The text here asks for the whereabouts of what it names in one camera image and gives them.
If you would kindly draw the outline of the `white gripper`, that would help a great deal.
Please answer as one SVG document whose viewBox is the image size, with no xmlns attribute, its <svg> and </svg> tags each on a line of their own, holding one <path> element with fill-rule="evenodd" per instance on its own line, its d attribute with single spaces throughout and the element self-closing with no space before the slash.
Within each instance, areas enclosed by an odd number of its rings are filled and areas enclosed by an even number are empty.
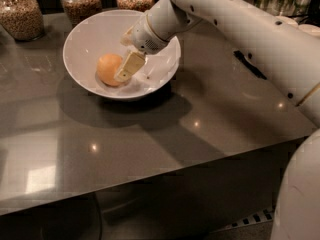
<svg viewBox="0 0 320 240">
<path fill-rule="evenodd" d="M 128 50 L 117 69 L 114 79 L 118 82 L 128 81 L 145 65 L 145 55 L 154 55 L 167 47 L 168 42 L 159 38 L 150 27 L 146 14 L 143 14 L 120 39 L 124 46 L 133 45 L 137 51 Z"/>
</svg>

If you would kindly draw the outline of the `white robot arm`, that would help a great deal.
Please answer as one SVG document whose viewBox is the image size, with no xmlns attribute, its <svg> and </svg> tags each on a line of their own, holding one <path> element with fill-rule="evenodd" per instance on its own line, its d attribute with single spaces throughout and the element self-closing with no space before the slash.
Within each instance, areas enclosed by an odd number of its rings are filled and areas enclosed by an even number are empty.
<svg viewBox="0 0 320 240">
<path fill-rule="evenodd" d="M 115 74 L 127 81 L 145 56 L 199 20 L 225 37 L 316 126 L 292 156 L 281 183 L 270 240 L 320 239 L 320 40 L 243 0 L 159 0 L 123 35 L 130 48 Z"/>
</svg>

